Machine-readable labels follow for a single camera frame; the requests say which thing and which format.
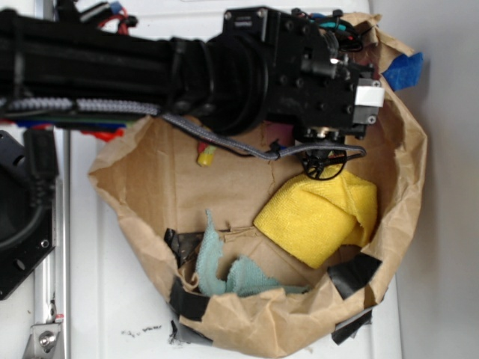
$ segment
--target gray braided cable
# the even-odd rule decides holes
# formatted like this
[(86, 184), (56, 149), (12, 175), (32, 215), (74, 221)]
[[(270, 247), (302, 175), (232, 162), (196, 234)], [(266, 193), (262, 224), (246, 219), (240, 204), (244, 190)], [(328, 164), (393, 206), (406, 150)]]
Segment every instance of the gray braided cable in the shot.
[(254, 157), (259, 159), (265, 159), (267, 161), (275, 161), (281, 157), (291, 156), (296, 153), (310, 151), (310, 150), (340, 150), (340, 151), (357, 151), (360, 152), (363, 156), (366, 154), (366, 150), (361, 146), (350, 146), (346, 144), (320, 144), (320, 143), (310, 143), (310, 144), (300, 144), (297, 146), (292, 146), (279, 150), (278, 152), (264, 152), (256, 147), (250, 146), (243, 142), (236, 141), (232, 138), (227, 138), (225, 136), (218, 135), (214, 132), (210, 132), (204, 127), (195, 125), (193, 122), (187, 120), (184, 117), (178, 116), (176, 114), (164, 114), (162, 118), (168, 123), (176, 126), (191, 135), (196, 137), (203, 138), (205, 141), (209, 141), (213, 144), (218, 144), (220, 146), (235, 148), (238, 150), (243, 150)]

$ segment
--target blue painter's tape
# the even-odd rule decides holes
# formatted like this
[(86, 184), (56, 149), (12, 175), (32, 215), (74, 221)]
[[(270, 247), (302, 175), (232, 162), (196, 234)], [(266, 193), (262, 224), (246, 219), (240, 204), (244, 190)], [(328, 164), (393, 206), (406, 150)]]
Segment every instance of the blue painter's tape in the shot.
[(416, 86), (421, 77), (423, 54), (401, 55), (392, 61), (391, 66), (382, 74), (394, 91)]

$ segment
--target white wall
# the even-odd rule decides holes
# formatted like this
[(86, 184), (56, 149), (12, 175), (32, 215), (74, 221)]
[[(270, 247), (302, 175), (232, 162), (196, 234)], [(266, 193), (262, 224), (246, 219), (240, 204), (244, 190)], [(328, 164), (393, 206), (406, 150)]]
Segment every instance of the white wall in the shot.
[(397, 282), (404, 359), (479, 352), (479, 1), (371, 0), (384, 31), (424, 53), (399, 94), (430, 136), (424, 206)]
[(22, 15), (33, 16), (34, 14), (34, 0), (0, 0), (0, 10), (5, 7), (15, 9)]

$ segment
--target black connector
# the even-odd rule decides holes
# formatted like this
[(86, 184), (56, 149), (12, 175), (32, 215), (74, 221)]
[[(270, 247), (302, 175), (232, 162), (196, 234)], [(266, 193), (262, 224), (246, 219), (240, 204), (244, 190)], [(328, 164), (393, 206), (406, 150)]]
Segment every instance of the black connector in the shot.
[(53, 131), (28, 129), (23, 134), (25, 164), (34, 180), (54, 180), (58, 175)]

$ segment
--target dark stain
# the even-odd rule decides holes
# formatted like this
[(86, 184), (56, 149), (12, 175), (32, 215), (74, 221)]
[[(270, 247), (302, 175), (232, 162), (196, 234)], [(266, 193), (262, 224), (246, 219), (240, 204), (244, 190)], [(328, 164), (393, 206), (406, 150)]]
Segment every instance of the dark stain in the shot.
[(147, 331), (157, 331), (158, 329), (161, 329), (162, 326), (161, 325), (156, 325), (154, 327), (146, 327), (146, 328), (143, 328), (143, 333), (146, 333)]
[[(162, 328), (161, 325), (155, 325), (155, 326), (153, 326), (153, 327), (143, 328), (142, 331), (143, 331), (143, 333), (147, 333), (148, 331), (157, 331), (157, 330), (159, 330), (159, 329), (161, 329), (161, 328)], [(122, 331), (121, 334), (122, 334), (122, 335), (127, 335), (127, 336), (129, 336), (129, 337), (131, 337), (131, 338), (136, 338), (136, 337), (139, 337), (139, 336), (142, 334), (142, 332), (138, 331), (138, 332), (136, 332), (136, 333), (133, 333), (132, 331)]]

